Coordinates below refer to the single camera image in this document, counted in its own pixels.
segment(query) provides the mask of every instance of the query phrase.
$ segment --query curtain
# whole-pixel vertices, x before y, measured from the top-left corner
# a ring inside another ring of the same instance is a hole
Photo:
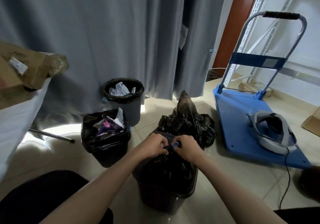
[[[105,109],[101,88],[118,77],[141,81],[155,98],[171,100],[184,89],[201,96],[223,0],[190,1],[178,57],[185,0],[0,0],[0,40],[65,54],[70,63],[51,80],[39,128]]]

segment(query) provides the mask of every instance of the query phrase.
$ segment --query metal handle frame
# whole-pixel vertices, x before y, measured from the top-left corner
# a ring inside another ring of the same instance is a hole
[[[246,32],[246,28],[247,28],[247,25],[249,24],[250,20],[254,19],[255,17],[257,16],[264,16],[265,15],[265,11],[261,11],[261,12],[258,12],[258,13],[255,13],[254,15],[250,16],[246,22],[244,23],[243,27],[242,27],[242,30],[241,30],[241,33],[240,33],[240,36],[238,38],[238,41],[237,41],[237,44],[235,45],[235,48],[234,48],[234,51],[233,52],[237,52],[239,47],[240,47],[240,44],[241,44],[241,41],[242,41],[242,37],[245,35],[245,32]],[[307,28],[307,20],[306,18],[303,16],[303,15],[299,15],[298,19],[301,21],[302,23],[302,28],[293,44],[293,46],[291,47],[291,49],[289,50],[289,52],[287,53],[285,59],[288,60],[289,56],[292,54],[292,52],[294,51],[294,49],[297,47],[299,41],[301,40],[304,32],[306,31],[306,28]],[[228,63],[227,65],[227,68],[226,68],[226,71],[224,72],[223,74],[223,77],[222,77],[222,81],[221,81],[221,84],[219,85],[219,88],[222,90],[223,88],[225,88],[224,86],[224,81],[226,80],[226,77],[228,75],[228,72],[231,68],[231,63]],[[265,88],[260,92],[260,95],[262,95],[262,97],[259,97],[258,99],[262,99],[267,88],[270,86],[270,84],[272,83],[272,81],[274,80],[274,78],[276,77],[276,75],[278,74],[278,72],[280,71],[281,69],[277,69],[276,72],[273,74],[273,76],[271,77],[270,81],[266,84]]]

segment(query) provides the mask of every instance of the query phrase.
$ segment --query hand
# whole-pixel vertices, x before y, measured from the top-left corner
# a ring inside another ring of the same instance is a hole
[[[168,145],[168,140],[161,134],[151,133],[144,141],[142,141],[135,150],[144,160],[149,157],[156,157],[160,154],[168,155],[169,152],[163,147]]]
[[[197,161],[204,156],[204,153],[198,143],[194,140],[193,136],[176,136],[171,144],[176,141],[181,143],[181,148],[175,147],[174,151],[184,160],[197,166]]]

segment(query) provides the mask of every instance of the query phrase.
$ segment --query trash can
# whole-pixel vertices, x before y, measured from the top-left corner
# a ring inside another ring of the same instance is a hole
[[[154,133],[160,133],[168,139],[168,142],[172,142],[174,136],[154,131]],[[176,193],[168,190],[166,186],[160,187],[154,184],[149,183],[146,179],[143,178],[142,172],[145,165],[152,159],[146,159],[142,161],[132,172],[133,177],[138,182],[140,199],[147,206],[154,208],[156,210],[168,213],[176,214],[178,209],[182,206],[184,200],[190,197],[196,188],[198,168],[192,165],[192,180],[186,186],[184,193]]]
[[[116,84],[122,82],[131,92],[135,87],[135,93],[130,93],[125,96],[113,96],[109,93],[110,88],[115,88]],[[140,121],[140,109],[142,98],[144,99],[144,87],[142,83],[136,79],[131,78],[117,78],[108,81],[102,89],[103,101],[110,107],[110,109],[124,110],[129,121],[130,126],[135,126]]]
[[[123,111],[124,129],[120,132],[110,132],[97,135],[98,129],[94,125],[108,116],[115,119],[118,109],[102,111],[85,115],[81,127],[81,141],[88,153],[91,153],[105,168],[109,168],[119,161],[128,151],[131,138],[131,127]]]

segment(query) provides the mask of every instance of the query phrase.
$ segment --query black fabric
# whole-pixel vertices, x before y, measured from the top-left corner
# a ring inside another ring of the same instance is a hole
[[[0,223],[38,224],[88,182],[69,170],[56,170],[29,180],[0,202]],[[100,223],[113,223],[110,209]]]
[[[294,208],[274,211],[288,224],[319,223],[320,207]]]

